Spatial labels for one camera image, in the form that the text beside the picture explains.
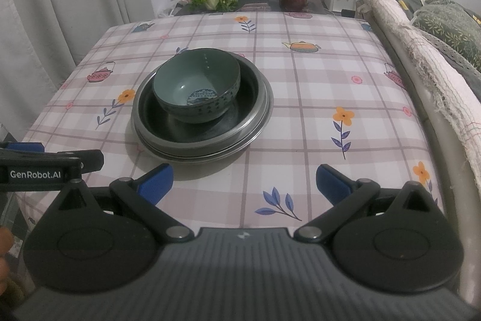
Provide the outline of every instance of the green ceramic bowl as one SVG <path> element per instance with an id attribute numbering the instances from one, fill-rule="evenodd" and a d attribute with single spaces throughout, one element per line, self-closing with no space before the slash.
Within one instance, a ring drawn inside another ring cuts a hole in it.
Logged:
<path id="1" fill-rule="evenodd" d="M 160 66 L 152 88 L 160 106 L 177 120 L 208 122 L 229 109 L 241 83 L 240 69 L 228 52 L 192 49 Z"/>

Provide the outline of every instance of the dark countertop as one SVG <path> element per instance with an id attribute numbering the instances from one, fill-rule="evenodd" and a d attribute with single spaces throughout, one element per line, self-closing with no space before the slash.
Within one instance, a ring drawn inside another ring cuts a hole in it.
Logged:
<path id="1" fill-rule="evenodd" d="M 238 0 L 239 5 L 236 11 L 281 11 L 279 7 L 279 0 Z M 311 14 L 326 14 L 321 0 L 307 0 L 307 7 L 303 10 L 304 13 Z M 210 13 L 205 10 L 193 10 L 191 5 L 182 7 L 176 16 L 186 16 L 189 14 L 203 14 Z"/>

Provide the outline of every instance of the stacked plates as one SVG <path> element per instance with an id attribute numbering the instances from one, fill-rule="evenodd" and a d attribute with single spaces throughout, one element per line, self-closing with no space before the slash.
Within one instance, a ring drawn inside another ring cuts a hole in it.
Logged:
<path id="1" fill-rule="evenodd" d="M 158 68 L 145 78 L 135 95 L 131 124 L 148 151 L 170 162 L 206 163 L 237 153 L 259 136 L 272 114 L 272 89 L 253 63 L 232 55 L 241 67 L 239 92 L 229 110 L 210 122 L 188 124 L 171 117 L 152 91 Z"/>

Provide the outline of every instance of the table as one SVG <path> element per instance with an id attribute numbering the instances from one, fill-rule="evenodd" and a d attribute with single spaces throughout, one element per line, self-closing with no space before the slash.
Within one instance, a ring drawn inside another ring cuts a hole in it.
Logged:
<path id="1" fill-rule="evenodd" d="M 305 42 L 308 51 L 296 43 Z M 417 180 L 442 201 L 429 147 L 391 60 L 355 19 L 292 13 L 167 17 L 110 28 L 43 109 L 25 141 L 46 151 L 101 149 L 90 186 L 139 177 L 160 163 L 130 127 L 142 80 L 181 50 L 219 48 L 251 60 L 274 93 L 272 118 L 247 148 L 206 165 L 174 165 L 174 186 L 158 207 L 191 227 L 287 227 L 331 207 L 316 185 L 328 163 L 352 179 L 399 188 Z M 99 82 L 91 75 L 103 70 Z M 56 196 L 24 193 L 34 225 Z"/>

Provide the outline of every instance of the pillow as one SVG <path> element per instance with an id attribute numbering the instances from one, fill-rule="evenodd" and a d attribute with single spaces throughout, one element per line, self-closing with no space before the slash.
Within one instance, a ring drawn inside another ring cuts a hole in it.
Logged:
<path id="1" fill-rule="evenodd" d="M 481 28 L 452 0 L 426 0 L 411 24 L 444 41 L 481 72 Z"/>
<path id="2" fill-rule="evenodd" d="M 481 102 L 481 73 L 444 41 L 427 32 L 419 32 L 444 56 L 449 65 L 461 74 L 476 98 Z"/>

